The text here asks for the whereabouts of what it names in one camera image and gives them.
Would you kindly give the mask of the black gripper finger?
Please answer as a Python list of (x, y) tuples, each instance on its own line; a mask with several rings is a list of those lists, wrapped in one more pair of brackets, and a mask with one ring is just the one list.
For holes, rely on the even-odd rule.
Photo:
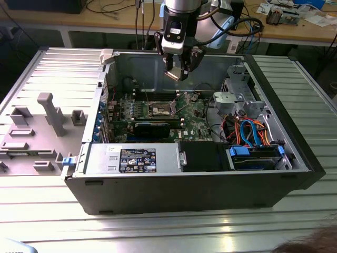
[(181, 64), (180, 81), (187, 79), (190, 72), (194, 71), (205, 55), (205, 49), (194, 47), (185, 47), (183, 53), (179, 55)]
[(163, 31), (159, 30), (154, 33), (155, 45), (157, 48), (157, 52), (160, 56), (163, 57), (164, 61), (164, 71), (170, 71), (173, 68), (173, 54), (165, 53), (163, 50), (162, 42), (163, 42)]

